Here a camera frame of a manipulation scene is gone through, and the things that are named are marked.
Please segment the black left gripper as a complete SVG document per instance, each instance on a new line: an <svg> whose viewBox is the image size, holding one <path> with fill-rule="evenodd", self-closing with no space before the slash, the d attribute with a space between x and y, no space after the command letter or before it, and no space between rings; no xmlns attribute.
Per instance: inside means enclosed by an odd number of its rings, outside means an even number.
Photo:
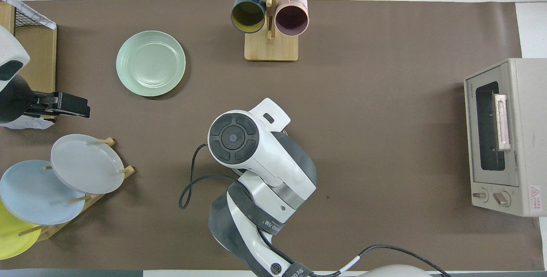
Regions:
<svg viewBox="0 0 547 277"><path fill-rule="evenodd" d="M76 107L64 111L64 115L89 118L91 108L88 100L64 92L45 93L30 89L26 80L18 74L10 80L0 94L0 123L10 123L24 115L30 109L32 116L52 115L58 116L63 113L53 109L52 102L40 102L41 98L47 100L55 99L56 107Z"/></svg>

